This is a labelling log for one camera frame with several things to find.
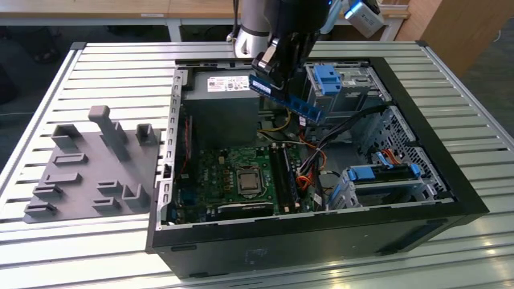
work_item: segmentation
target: slotted metal tabletop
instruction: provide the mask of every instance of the slotted metal tabletop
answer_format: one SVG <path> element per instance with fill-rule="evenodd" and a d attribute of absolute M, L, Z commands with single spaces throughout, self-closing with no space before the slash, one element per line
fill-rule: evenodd
<path fill-rule="evenodd" d="M 151 123 L 166 132 L 174 60 L 232 58 L 226 43 L 91 43 L 70 51 L 0 175 L 0 288 L 514 285 L 513 139 L 430 48 L 413 42 L 319 42 L 311 54 L 386 58 L 491 213 L 409 253 L 186 281 L 156 255 L 143 252 L 147 214 L 24 224 L 23 210 L 52 154 L 56 124 L 98 131 L 87 121 L 88 109 L 108 105 L 124 129 Z"/>

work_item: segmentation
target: black cable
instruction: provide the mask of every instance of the black cable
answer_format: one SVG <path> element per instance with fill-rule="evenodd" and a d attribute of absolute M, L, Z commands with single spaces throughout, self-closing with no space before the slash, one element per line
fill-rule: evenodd
<path fill-rule="evenodd" d="M 279 128 L 280 126 L 278 126 L 276 125 L 276 119 L 274 118 L 272 120 L 271 120 L 271 124 L 274 125 L 274 128 Z M 287 136 L 287 134 L 283 132 L 283 130 L 286 129 L 287 127 L 285 127 L 283 129 L 280 129 L 279 131 L 275 131 L 276 133 L 279 133 L 282 136 L 283 136 L 283 138 L 286 139 L 286 140 L 289 140 L 289 141 L 294 141 L 289 136 Z"/>
<path fill-rule="evenodd" d="M 313 166 L 314 160 L 318 158 L 319 151 L 325 148 L 325 146 L 331 142 L 338 135 L 341 135 L 345 131 L 347 131 L 355 123 L 367 116 L 369 114 L 381 113 L 389 108 L 389 105 L 377 105 L 375 107 L 369 107 L 355 113 L 343 123 L 333 127 L 333 129 L 327 132 L 327 134 L 322 137 L 318 142 L 314 153 L 306 159 L 301 166 L 301 175 L 305 175 L 309 172 L 309 168 Z"/>
<path fill-rule="evenodd" d="M 338 172 L 335 172 L 335 171 L 333 171 L 333 170 L 327 170 L 326 172 L 327 172 L 329 174 L 337 176 L 338 178 L 341 178 L 341 173 L 338 173 Z"/>
<path fill-rule="evenodd" d="M 259 131 L 259 133 L 266 136 L 267 138 L 270 138 L 274 142 L 276 143 L 283 143 L 285 141 L 291 141 L 290 138 L 285 139 L 285 140 L 279 140 L 278 138 L 272 137 L 268 135 L 268 133 L 263 132 L 263 131 Z"/>
<path fill-rule="evenodd" d="M 323 197 L 323 186 L 319 180 L 319 160 L 317 159 L 313 166 L 313 178 L 314 178 L 314 193 L 322 198 L 322 204 L 314 201 L 314 211 L 323 211 L 325 208 L 325 197 Z"/>
<path fill-rule="evenodd" d="M 330 188 L 325 188 L 325 191 L 323 191 L 323 195 L 326 196 L 326 197 L 329 197 L 330 196 L 330 194 L 327 194 L 327 191 L 329 190 L 331 190 L 334 187 L 330 187 Z"/>

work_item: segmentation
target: label sticker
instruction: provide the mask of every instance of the label sticker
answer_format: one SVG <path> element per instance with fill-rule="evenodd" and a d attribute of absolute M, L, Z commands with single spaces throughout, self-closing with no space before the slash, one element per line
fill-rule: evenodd
<path fill-rule="evenodd" d="M 299 116 L 298 120 L 299 120 L 299 125 L 301 126 L 306 126 L 307 125 L 306 118 L 303 116 Z"/>
<path fill-rule="evenodd" d="M 355 81 L 343 81 L 343 86 L 357 85 Z"/>
<path fill-rule="evenodd" d="M 254 80 L 254 82 L 252 82 L 252 85 L 254 85 L 256 88 L 262 89 L 264 92 L 267 92 L 268 95 L 271 94 L 271 89 L 270 89 L 268 87 L 263 86 L 263 85 L 262 85 L 260 83 L 258 83 L 255 80 Z"/>
<path fill-rule="evenodd" d="M 314 194 L 314 202 L 318 203 L 318 205 L 322 205 L 322 197 L 319 196 L 319 194 Z"/>
<path fill-rule="evenodd" d="M 250 90 L 248 76 L 219 76 L 207 79 L 208 92 L 239 92 Z"/>
<path fill-rule="evenodd" d="M 164 17 L 164 14 L 142 14 L 142 17 Z"/>

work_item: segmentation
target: green circuit board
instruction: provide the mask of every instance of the green circuit board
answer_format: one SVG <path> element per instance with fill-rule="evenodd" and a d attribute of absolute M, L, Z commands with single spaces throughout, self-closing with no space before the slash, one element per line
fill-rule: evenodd
<path fill-rule="evenodd" d="M 294 146 L 287 150 L 293 167 L 301 163 L 299 151 Z M 272 202 L 275 213 L 278 203 L 274 174 L 267 146 L 202 151 L 199 156 L 199 201 L 212 208 L 222 204 Z M 255 176 L 259 189 L 244 193 L 243 175 Z"/>

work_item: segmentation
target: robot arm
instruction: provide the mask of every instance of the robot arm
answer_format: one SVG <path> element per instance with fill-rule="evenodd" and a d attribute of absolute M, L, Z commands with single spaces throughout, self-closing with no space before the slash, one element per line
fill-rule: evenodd
<path fill-rule="evenodd" d="M 270 23 L 270 42 L 260 52 L 252 68 L 256 74 L 280 91 L 303 66 L 325 26 L 331 1 L 266 0 L 264 17 Z"/>

